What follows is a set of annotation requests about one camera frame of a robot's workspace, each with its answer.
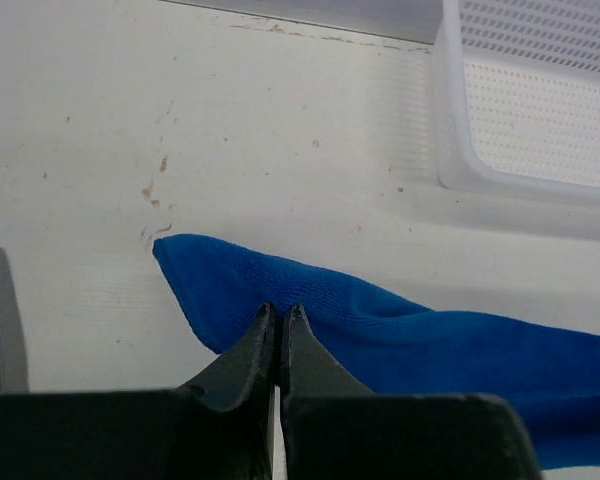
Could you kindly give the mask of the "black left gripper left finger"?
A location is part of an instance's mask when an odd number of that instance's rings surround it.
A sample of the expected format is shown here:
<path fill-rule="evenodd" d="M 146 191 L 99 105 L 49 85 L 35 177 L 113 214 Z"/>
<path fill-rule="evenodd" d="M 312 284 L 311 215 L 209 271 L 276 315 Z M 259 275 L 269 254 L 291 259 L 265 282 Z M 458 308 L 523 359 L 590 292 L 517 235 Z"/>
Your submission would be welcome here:
<path fill-rule="evenodd" d="M 269 479 L 275 308 L 173 389 L 0 395 L 0 479 Z"/>

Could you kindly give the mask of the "blue microfiber towel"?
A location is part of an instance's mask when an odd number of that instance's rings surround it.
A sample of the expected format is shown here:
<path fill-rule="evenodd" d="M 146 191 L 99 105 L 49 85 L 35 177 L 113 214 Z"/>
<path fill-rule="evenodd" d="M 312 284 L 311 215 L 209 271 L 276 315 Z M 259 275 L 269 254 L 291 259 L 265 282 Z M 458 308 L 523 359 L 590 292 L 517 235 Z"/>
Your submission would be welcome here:
<path fill-rule="evenodd" d="M 192 331 L 230 350 L 258 308 L 301 305 L 317 339 L 384 394 L 476 392 L 507 400 L 544 469 L 600 467 L 600 335 L 439 311 L 363 279 L 217 238 L 158 239 L 153 255 Z"/>

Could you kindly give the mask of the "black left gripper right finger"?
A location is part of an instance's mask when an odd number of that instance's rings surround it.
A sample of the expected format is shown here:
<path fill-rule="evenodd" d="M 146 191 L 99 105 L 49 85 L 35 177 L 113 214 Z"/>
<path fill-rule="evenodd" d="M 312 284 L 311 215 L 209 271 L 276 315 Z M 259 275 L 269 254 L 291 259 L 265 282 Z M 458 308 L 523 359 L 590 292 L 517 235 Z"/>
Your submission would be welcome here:
<path fill-rule="evenodd" d="M 302 306 L 288 310 L 281 331 L 288 478 L 541 478 L 522 421 L 503 399 L 377 394 L 316 339 Z"/>

